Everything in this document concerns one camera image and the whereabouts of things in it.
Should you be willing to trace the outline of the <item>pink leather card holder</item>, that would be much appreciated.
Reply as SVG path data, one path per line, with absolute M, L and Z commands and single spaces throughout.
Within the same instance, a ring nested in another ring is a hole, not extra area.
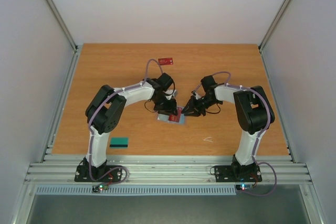
M 158 113 L 157 120 L 166 122 L 166 123 L 183 125 L 185 123 L 185 115 L 182 114 L 183 109 L 184 109 L 183 106 L 178 106 L 177 115 L 165 115 L 165 114 Z

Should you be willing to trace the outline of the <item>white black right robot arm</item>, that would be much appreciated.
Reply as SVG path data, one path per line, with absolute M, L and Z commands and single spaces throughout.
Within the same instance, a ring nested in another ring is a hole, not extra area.
M 263 87 L 235 86 L 229 83 L 216 83 L 214 76 L 205 76 L 201 80 L 205 94 L 201 97 L 194 90 L 187 105 L 182 110 L 185 116 L 205 116 L 212 105 L 229 102 L 235 105 L 238 124 L 242 129 L 238 150 L 233 161 L 232 175 L 243 180 L 250 174 L 250 167 L 262 137 L 275 121 L 275 114 Z

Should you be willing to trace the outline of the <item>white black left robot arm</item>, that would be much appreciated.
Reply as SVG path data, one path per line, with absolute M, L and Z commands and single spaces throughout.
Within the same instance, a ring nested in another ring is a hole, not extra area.
M 123 88 L 104 85 L 86 109 L 90 140 L 86 160 L 89 162 L 87 175 L 94 181 L 105 177 L 106 151 L 110 132 L 118 125 L 123 110 L 128 105 L 141 101 L 152 101 L 154 111 L 164 115 L 178 115 L 175 99 L 175 83 L 167 74 L 147 78 Z

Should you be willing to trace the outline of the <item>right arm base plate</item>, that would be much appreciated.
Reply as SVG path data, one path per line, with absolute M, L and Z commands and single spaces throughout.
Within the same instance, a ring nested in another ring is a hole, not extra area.
M 230 165 L 216 165 L 213 169 L 218 183 L 262 182 L 260 167 L 254 162 L 249 165 L 241 165 L 235 155 L 233 155 Z

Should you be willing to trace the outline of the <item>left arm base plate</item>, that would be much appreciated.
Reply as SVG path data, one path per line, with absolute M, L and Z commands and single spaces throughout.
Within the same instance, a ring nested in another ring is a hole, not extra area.
M 124 174 L 121 166 L 107 165 L 107 161 L 99 167 L 92 165 L 89 170 L 89 161 L 84 157 L 76 168 L 74 181 L 77 183 L 118 183 Z

